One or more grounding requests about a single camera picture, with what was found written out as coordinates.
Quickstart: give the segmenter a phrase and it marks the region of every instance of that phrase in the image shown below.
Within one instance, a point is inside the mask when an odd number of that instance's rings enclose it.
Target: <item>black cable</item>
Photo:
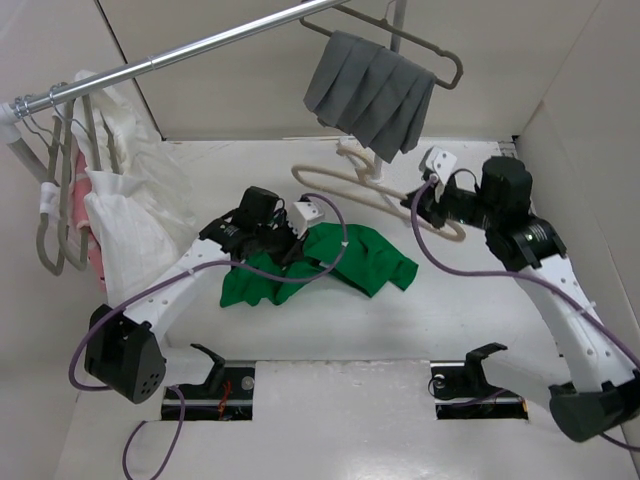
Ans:
[[[435,381],[435,378],[432,378],[431,380],[429,380],[429,383],[427,384],[427,391],[429,392],[429,395],[431,395],[433,398],[437,399],[437,400],[443,400],[445,402],[448,402],[449,400],[453,400],[455,397],[449,397],[449,398],[444,398],[440,395],[436,395],[436,391],[435,388],[433,389],[433,392],[431,391],[431,386],[433,385],[433,382]]]
[[[475,173],[473,173],[473,172],[472,172],[471,170],[469,170],[468,168],[459,168],[459,169],[457,169],[456,171],[454,171],[454,172],[451,174],[451,177],[450,177],[450,178],[455,178],[455,177],[456,177],[456,175],[457,175],[458,173],[462,173],[462,172],[470,173],[470,174],[473,176],[473,182],[474,182],[474,185],[475,185],[476,187],[478,186],[478,177],[476,177],[476,174],[475,174]]]

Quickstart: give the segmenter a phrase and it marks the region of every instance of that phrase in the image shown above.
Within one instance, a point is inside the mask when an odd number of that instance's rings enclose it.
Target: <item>gray cloth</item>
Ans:
[[[382,48],[381,45],[364,39],[358,40],[351,48],[340,73],[315,109],[316,115],[325,124],[338,126],[338,120],[358,91],[369,65]]]
[[[367,69],[360,88],[355,93],[344,113],[338,120],[338,128],[346,133],[351,133],[353,124],[360,118],[366,108],[371,104],[382,86],[385,84],[393,70],[400,63],[400,55],[381,48]]]
[[[416,147],[435,79],[397,53],[336,31],[304,103],[321,125],[352,134],[391,162]]]
[[[325,97],[340,73],[351,48],[359,39],[360,37],[339,31],[331,35],[324,48],[320,63],[313,74],[307,94],[304,96],[304,104],[310,111],[315,111]]]
[[[385,84],[353,125],[353,135],[367,148],[384,128],[395,111],[402,105],[409,90],[418,79],[420,67],[406,58],[393,70]]]
[[[400,147],[405,143],[407,132],[416,112],[422,104],[427,89],[432,85],[433,83],[428,77],[419,76],[402,104],[371,142],[371,150],[376,152],[385,162],[391,163]]]
[[[411,125],[409,126],[409,131],[407,132],[407,136],[400,147],[402,153],[407,153],[413,150],[418,146],[418,140],[420,140],[420,135],[422,134],[422,129],[424,128],[424,120],[427,116],[427,109],[429,108],[429,102],[431,101],[431,94],[433,93],[433,87],[436,84],[436,76],[425,70],[425,79],[429,79],[429,85],[427,86],[424,97],[422,98],[422,102],[416,110],[416,114],[411,120]]]

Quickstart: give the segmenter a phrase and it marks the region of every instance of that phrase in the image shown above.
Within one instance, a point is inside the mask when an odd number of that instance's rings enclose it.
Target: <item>white wall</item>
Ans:
[[[130,60],[213,35],[299,0],[100,0]],[[381,18],[388,0],[349,6]],[[459,54],[465,76],[434,91],[425,135],[495,139],[521,133],[598,0],[409,0],[407,31]],[[388,44],[389,34],[335,11],[313,21]],[[333,135],[302,98],[327,38],[297,22],[140,78],[160,130],[174,139]],[[403,42],[402,53],[452,78],[449,61]]]
[[[47,91],[82,68],[119,63],[90,0],[4,0],[1,101]],[[123,92],[137,98],[131,85]],[[48,115],[39,117],[45,125]],[[43,152],[35,137],[25,138]],[[76,397],[66,365],[102,298],[91,273],[69,268],[56,279],[40,266],[39,186],[4,145],[0,158],[0,478],[46,479],[58,464]]]
[[[640,352],[640,3],[601,0],[518,142],[603,321]],[[640,424],[625,429],[640,444]]]

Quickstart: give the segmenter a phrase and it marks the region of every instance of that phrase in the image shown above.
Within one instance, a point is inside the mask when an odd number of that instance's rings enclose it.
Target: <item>white connector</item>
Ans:
[[[20,130],[14,124],[18,118],[8,103],[0,104],[0,142],[9,145],[21,138]]]
[[[40,185],[40,213],[46,213],[50,219],[60,219],[60,187],[44,182]]]
[[[449,177],[453,173],[453,168],[458,161],[453,153],[447,152],[440,147],[431,147],[422,157],[420,162],[420,171],[424,172],[429,169],[438,175],[438,184],[436,185],[435,198],[436,202],[440,201],[440,197],[444,193],[444,189],[449,181]]]
[[[324,211],[313,202],[295,202],[287,209],[289,226],[298,238],[324,220]]]

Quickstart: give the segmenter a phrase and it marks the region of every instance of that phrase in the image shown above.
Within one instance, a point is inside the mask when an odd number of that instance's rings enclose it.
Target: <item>hanging clothes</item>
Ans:
[[[81,71],[76,80],[91,75]],[[197,235],[196,219],[189,208],[190,181],[162,148],[160,135],[113,87],[91,93],[91,103],[99,160],[84,129],[76,122],[71,129],[86,158],[92,191],[84,202],[101,248],[108,301],[115,305],[180,258]],[[74,118],[87,125],[82,101],[74,105]]]
[[[436,80],[381,45],[335,31],[304,103],[320,124],[353,135],[391,162],[417,146]]]

